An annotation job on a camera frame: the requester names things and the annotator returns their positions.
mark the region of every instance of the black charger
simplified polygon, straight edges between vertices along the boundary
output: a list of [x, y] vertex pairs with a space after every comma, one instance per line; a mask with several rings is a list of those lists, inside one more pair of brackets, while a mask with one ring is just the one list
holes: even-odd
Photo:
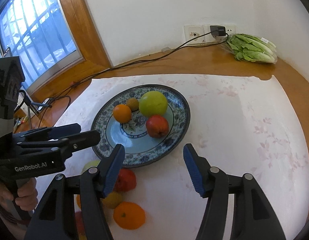
[[226, 36], [225, 27], [219, 25], [211, 25], [210, 31], [212, 36]]

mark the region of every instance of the red fruit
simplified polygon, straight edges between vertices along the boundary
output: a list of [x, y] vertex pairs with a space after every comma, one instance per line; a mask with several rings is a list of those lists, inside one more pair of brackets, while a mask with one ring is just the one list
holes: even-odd
[[127, 192], [136, 188], [136, 175], [128, 169], [120, 169], [117, 181], [114, 185], [114, 191]]
[[75, 212], [75, 222], [77, 225], [77, 231], [79, 234], [85, 235], [82, 212]]
[[160, 138], [166, 136], [169, 133], [169, 123], [161, 115], [151, 116], [145, 123], [147, 131], [150, 137]]

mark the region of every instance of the floral tablecloth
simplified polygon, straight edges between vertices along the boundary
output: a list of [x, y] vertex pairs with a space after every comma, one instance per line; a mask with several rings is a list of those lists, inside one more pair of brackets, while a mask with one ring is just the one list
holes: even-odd
[[[82, 131], [90, 130], [109, 99], [142, 84], [163, 84], [182, 93], [190, 105], [191, 121], [184, 139], [169, 155], [134, 169], [137, 187], [125, 194], [125, 200], [143, 207], [147, 221], [137, 230], [123, 230], [107, 211], [114, 239], [196, 238], [207, 199], [195, 192], [183, 160], [184, 144], [192, 143], [199, 155], [227, 174], [252, 173], [287, 240], [292, 240], [309, 209], [309, 154], [296, 113], [276, 78], [169, 74], [93, 80], [56, 126], [77, 122]], [[63, 173], [78, 175], [86, 162], [96, 159], [91, 148], [77, 152], [66, 161]], [[39, 198], [53, 177], [38, 178]], [[230, 196], [224, 239], [230, 238], [232, 216]]]

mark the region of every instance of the blue and white plate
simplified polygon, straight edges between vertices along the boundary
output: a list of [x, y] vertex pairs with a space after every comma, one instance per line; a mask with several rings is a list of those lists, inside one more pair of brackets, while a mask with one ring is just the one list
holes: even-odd
[[[132, 119], [125, 124], [117, 122], [112, 111], [115, 106], [125, 104], [129, 98], [138, 100], [146, 92], [162, 92], [168, 100], [164, 117], [169, 123], [169, 133], [162, 138], [148, 135], [147, 118], [139, 110], [132, 112]], [[98, 145], [93, 146], [96, 155], [108, 157], [117, 143], [126, 150], [123, 167], [132, 168], [153, 163], [171, 152], [182, 140], [190, 123], [190, 108], [187, 100], [178, 91], [163, 85], [142, 85], [125, 90], [110, 99], [98, 112], [92, 123], [92, 130], [101, 135]]]

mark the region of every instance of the lettuce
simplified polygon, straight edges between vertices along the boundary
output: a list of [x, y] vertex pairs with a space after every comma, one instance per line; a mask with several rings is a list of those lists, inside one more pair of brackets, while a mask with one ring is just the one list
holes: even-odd
[[237, 60], [251, 62], [276, 63], [275, 45], [272, 42], [265, 43], [258, 37], [247, 34], [233, 34], [226, 45], [235, 54]]

